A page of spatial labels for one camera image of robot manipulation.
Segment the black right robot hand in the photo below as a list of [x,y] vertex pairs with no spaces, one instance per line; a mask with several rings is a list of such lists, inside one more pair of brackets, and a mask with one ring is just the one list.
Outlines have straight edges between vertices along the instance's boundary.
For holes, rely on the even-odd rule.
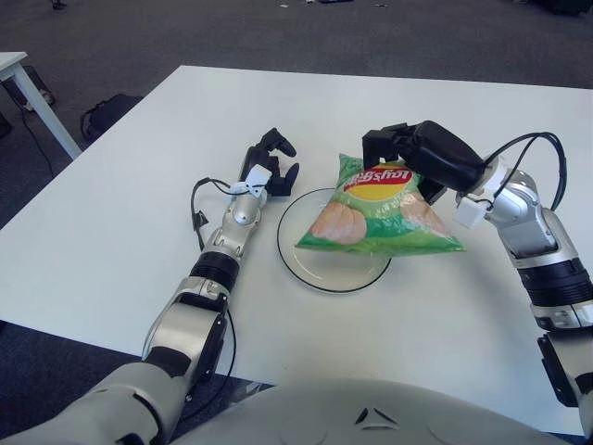
[[430,205],[449,189],[471,190],[486,170],[485,162],[472,148],[434,121],[370,130],[362,137],[362,152],[366,170],[382,161],[402,160],[420,174],[419,191]]

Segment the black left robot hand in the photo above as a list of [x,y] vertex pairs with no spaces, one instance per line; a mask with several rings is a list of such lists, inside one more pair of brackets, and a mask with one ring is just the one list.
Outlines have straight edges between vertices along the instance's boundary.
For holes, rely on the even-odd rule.
[[258,166],[270,173],[265,184],[267,193],[272,197],[289,197],[299,172],[299,164],[294,163],[285,176],[282,176],[279,158],[272,154],[274,150],[288,158],[294,158],[297,154],[293,145],[276,128],[271,128],[258,143],[247,150],[239,181],[249,185],[263,185],[262,173],[257,173],[255,179],[248,179],[252,169]]

